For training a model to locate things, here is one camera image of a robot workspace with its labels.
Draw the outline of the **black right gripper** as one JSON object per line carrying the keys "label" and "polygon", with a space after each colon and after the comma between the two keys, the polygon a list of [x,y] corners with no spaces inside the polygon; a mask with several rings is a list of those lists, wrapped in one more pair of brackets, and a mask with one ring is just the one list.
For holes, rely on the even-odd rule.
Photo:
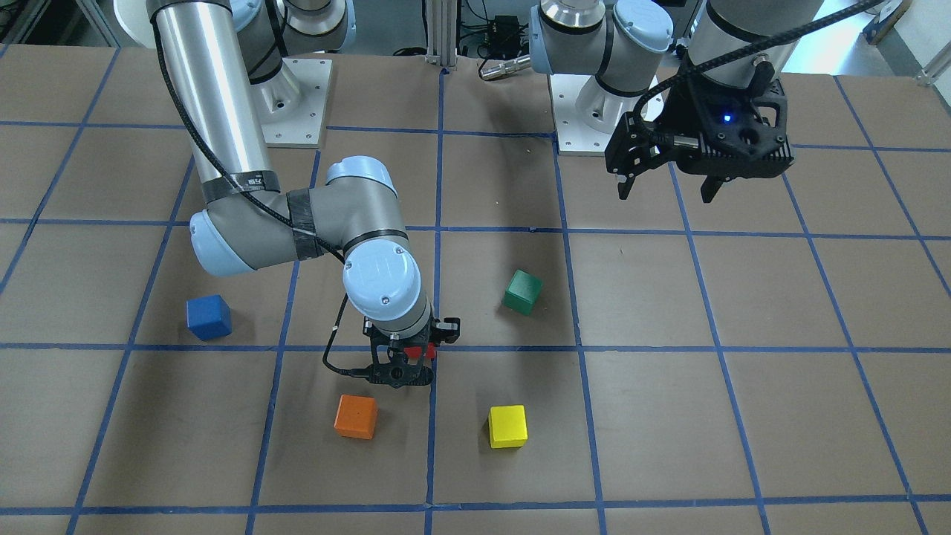
{"label": "black right gripper", "polygon": [[[417,334],[406,339],[383,333],[376,325],[371,324],[369,318],[366,318],[363,334],[370,339],[370,349],[381,346],[377,350],[378,359],[381,362],[387,362],[389,360],[388,352],[402,352],[402,348],[407,346],[425,346],[427,343],[440,346],[442,343],[455,343],[461,335],[461,318],[448,317],[445,320],[439,320],[431,317],[428,325],[424,326]],[[363,379],[369,379],[370,370],[371,363],[363,369]]]}

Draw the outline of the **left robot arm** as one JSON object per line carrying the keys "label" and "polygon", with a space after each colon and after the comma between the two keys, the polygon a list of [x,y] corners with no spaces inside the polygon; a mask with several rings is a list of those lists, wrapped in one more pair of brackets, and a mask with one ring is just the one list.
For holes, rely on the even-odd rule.
{"label": "left robot arm", "polygon": [[618,195],[651,169],[675,163],[704,176],[710,203],[735,179],[780,176],[795,160],[780,71],[799,38],[818,30],[819,1],[707,1],[676,74],[652,84],[675,43],[655,1],[540,1],[530,11],[530,60],[541,74],[590,77],[620,103],[595,120],[611,135],[606,169]]}

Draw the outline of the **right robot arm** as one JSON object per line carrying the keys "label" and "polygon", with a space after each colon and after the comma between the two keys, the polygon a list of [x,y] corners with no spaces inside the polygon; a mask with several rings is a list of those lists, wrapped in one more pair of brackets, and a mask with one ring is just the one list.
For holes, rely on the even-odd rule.
{"label": "right robot arm", "polygon": [[432,311],[386,166],[346,157],[322,186],[286,192],[262,129],[305,115],[305,85],[291,58],[339,50],[352,21],[348,4],[147,1],[146,12],[201,177],[205,207],[189,221],[201,266],[232,276],[336,257],[343,304],[364,317],[371,363],[334,372],[376,385],[429,385],[429,349],[455,342],[461,322]]}

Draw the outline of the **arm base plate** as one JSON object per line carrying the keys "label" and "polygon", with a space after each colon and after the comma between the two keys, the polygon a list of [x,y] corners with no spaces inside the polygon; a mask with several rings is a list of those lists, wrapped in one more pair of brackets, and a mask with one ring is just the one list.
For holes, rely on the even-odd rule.
{"label": "arm base plate", "polygon": [[639,99],[606,91],[594,75],[553,74],[549,87],[562,155],[603,155],[619,119]]}
{"label": "arm base plate", "polygon": [[266,145],[322,146],[332,72],[329,59],[285,59],[275,76],[251,85]]}

